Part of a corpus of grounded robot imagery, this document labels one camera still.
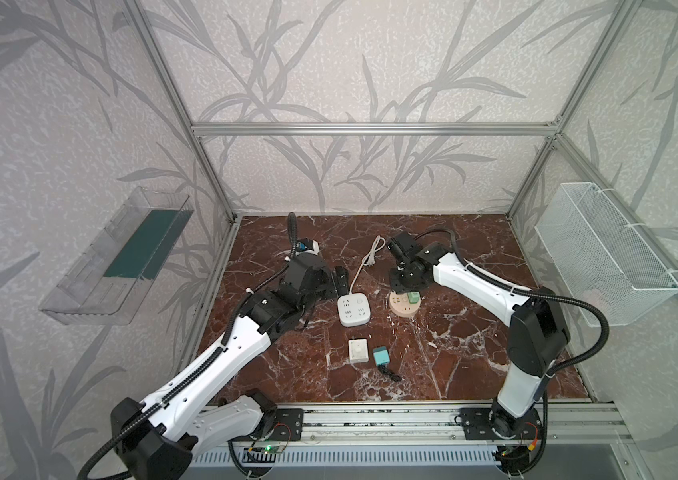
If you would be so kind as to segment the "white square plug adapter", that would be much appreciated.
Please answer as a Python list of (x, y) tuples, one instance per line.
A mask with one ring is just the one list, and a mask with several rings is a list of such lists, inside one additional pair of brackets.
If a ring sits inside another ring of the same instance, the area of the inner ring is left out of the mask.
[(350, 339), (348, 341), (349, 362), (351, 364), (366, 363), (369, 361), (369, 350), (366, 339)]

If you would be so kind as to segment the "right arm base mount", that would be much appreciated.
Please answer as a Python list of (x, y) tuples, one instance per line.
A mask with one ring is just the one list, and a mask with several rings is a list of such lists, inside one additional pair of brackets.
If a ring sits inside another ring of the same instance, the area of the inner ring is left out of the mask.
[(543, 421), (534, 408), (522, 418), (502, 413), (492, 407), (461, 408), (454, 417), (467, 440), (538, 441)]

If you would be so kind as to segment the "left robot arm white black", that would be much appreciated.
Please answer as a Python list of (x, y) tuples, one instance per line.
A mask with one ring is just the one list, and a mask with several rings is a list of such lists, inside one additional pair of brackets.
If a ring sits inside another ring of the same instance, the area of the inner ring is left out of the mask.
[(268, 405), (245, 395), (213, 412), (203, 409), (249, 362), (293, 330), (322, 301), (349, 291), (348, 270), (331, 268), (312, 251), (295, 253), (266, 282), (246, 291), (223, 334), (158, 390), (136, 401), (125, 398), (110, 415), (112, 437), (81, 467), (88, 479), (108, 452), (125, 469), (119, 479), (178, 479), (201, 446), (248, 435)]

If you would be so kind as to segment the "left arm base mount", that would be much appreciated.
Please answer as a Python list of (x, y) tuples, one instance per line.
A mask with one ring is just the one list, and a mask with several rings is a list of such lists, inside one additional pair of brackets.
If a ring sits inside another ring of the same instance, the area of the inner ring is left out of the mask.
[(273, 441), (299, 441), (304, 426), (305, 411), (301, 408), (281, 408), (266, 412), (252, 433), (245, 438)]

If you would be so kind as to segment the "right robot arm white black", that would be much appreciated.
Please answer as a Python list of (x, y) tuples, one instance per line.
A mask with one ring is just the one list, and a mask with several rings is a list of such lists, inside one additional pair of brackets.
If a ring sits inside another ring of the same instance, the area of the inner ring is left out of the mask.
[[(387, 241), (396, 266), (390, 271), (395, 293), (422, 292), (437, 284), (461, 294), (499, 319), (508, 329), (508, 373), (492, 403), (495, 429), (515, 427), (540, 399), (549, 381), (561, 370), (582, 363), (606, 345), (610, 324), (596, 306), (547, 288), (532, 289), (504, 280), (467, 261), (456, 235), (446, 228), (436, 233), (449, 236), (449, 243), (422, 245), (418, 235), (401, 232)], [(570, 329), (562, 307), (574, 306), (591, 313), (600, 325), (595, 344), (568, 360), (558, 360), (567, 348)]]

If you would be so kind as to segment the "pink round power strip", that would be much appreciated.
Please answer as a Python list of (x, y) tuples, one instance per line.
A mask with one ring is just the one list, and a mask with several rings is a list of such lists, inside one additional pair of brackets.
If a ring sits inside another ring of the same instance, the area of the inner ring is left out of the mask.
[(390, 308), (390, 311), (399, 317), (402, 318), (412, 318), (415, 316), (415, 314), (418, 312), (418, 310), (421, 307), (421, 297), (420, 297), (420, 302), (417, 304), (410, 304), (409, 301), (407, 303), (400, 303), (396, 304), (391, 300), (391, 296), (394, 294), (406, 294), (407, 293), (395, 293), (391, 292), (389, 297), (388, 297), (388, 305)]

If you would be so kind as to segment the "white square power strip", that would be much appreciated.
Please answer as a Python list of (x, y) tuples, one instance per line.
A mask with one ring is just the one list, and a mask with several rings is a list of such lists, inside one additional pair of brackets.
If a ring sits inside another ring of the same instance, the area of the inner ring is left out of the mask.
[(337, 299), (340, 324), (346, 328), (366, 325), (371, 319), (368, 297), (363, 293), (350, 293)]

